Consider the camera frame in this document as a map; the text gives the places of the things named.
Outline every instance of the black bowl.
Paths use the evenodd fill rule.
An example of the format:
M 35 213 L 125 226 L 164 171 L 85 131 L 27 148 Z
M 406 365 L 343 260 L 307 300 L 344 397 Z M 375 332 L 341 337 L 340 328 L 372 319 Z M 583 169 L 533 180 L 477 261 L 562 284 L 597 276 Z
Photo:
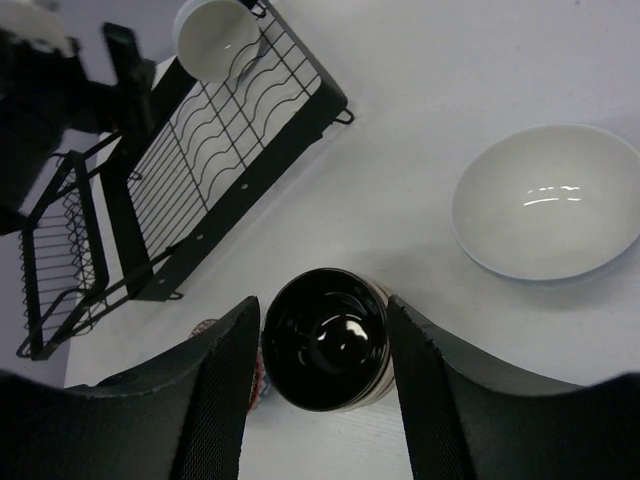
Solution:
M 386 299 L 338 269 L 307 272 L 285 286 L 267 312 L 265 369 L 294 405 L 346 409 L 377 385 L 390 362 Z

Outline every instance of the black object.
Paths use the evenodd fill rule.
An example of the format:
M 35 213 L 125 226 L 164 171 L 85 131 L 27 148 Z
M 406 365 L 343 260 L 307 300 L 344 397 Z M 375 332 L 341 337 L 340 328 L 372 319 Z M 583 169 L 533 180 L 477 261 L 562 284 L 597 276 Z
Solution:
M 139 281 L 138 269 L 110 285 L 107 259 L 85 162 L 113 135 L 87 152 L 60 155 L 59 167 L 24 220 L 22 243 L 25 328 L 18 356 L 45 360 L 65 340 L 89 332 L 107 313 L 132 297 L 125 288 Z M 160 262 L 171 253 L 162 252 Z
M 542 377 L 397 297 L 388 325 L 414 478 L 640 478 L 640 375 L 588 388 Z
M 9 41 L 0 31 L 0 235 L 23 227 L 19 208 L 68 128 L 146 136 L 155 64 L 143 60 L 128 28 L 106 23 L 103 36 L 118 83 L 89 81 L 75 55 Z
M 265 320 L 262 355 L 273 385 L 307 410 L 355 403 L 389 364 L 385 318 L 383 300 L 356 275 L 332 268 L 300 275 Z
M 271 4 L 253 13 L 261 49 L 244 74 L 206 84 L 174 61 L 154 89 L 154 134 L 120 142 L 105 164 L 125 275 L 180 242 L 130 286 L 138 300 L 170 298 L 329 125 L 353 120 L 343 92 Z
M 236 479 L 259 321 L 247 298 L 96 387 L 58 390 L 0 373 L 0 477 Z

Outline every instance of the ceramic bowl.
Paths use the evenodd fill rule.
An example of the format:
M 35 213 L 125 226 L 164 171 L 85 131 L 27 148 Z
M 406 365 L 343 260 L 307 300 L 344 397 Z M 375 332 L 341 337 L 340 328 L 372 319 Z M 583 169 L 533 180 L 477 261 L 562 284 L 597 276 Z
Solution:
M 246 71 L 260 49 L 260 29 L 237 0 L 188 0 L 173 23 L 178 60 L 192 77 L 222 83 Z
M 382 398 L 395 385 L 387 301 L 384 289 L 344 270 L 294 279 L 269 308 L 262 336 L 273 386 L 312 411 L 351 410 Z
M 586 125 L 518 132 L 464 172 L 451 224 L 469 257 L 500 275 L 526 281 L 584 275 L 640 234 L 640 154 Z

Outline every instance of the wire rack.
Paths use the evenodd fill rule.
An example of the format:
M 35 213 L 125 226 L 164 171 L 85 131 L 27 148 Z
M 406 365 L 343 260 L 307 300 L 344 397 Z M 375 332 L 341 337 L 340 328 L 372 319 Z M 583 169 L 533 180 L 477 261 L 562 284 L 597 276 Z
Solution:
M 258 57 L 237 79 L 197 82 L 130 179 L 152 257 L 197 225 L 320 85 L 282 25 L 261 13 Z
M 177 286 L 302 152 L 332 123 L 353 121 L 345 95 L 270 3 L 247 7 L 261 34 L 241 75 L 197 82 L 174 60 L 151 93 L 152 134 L 113 134 L 59 155 L 22 232 L 28 336 L 18 356 L 48 358 L 132 298 L 181 298 Z M 86 160 L 116 139 L 107 161 L 87 172 Z M 98 175 L 117 281 L 91 193 Z
M 94 152 L 56 154 L 57 171 L 20 234 L 28 331 L 20 357 L 48 358 L 129 298 L 122 287 L 130 279 L 109 285 L 85 167 Z
M 261 32 L 257 57 L 242 66 L 237 78 L 188 83 L 157 135 L 130 158 L 127 188 L 137 224 L 122 236 L 135 238 L 131 231 L 139 231 L 148 258 L 185 239 L 198 242 L 183 245 L 181 255 L 159 265 L 137 298 L 170 298 L 327 126 L 353 120 L 344 94 L 277 11 L 266 1 L 252 11 Z M 245 58 L 243 51 L 239 58 Z M 171 74 L 165 77 L 162 82 L 178 83 Z M 347 118 L 338 119 L 343 112 Z M 236 194 L 242 198 L 225 205 Z M 129 243 L 122 242 L 122 248 Z M 187 251 L 193 255 L 178 260 Z M 181 264 L 182 271 L 172 263 Z

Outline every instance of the white cup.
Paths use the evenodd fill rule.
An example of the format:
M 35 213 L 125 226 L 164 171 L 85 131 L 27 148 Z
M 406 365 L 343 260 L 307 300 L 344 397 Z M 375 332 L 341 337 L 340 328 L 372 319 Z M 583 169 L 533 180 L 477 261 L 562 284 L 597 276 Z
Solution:
M 192 77 L 222 83 L 258 55 L 260 29 L 238 0 L 187 0 L 173 22 L 178 60 Z

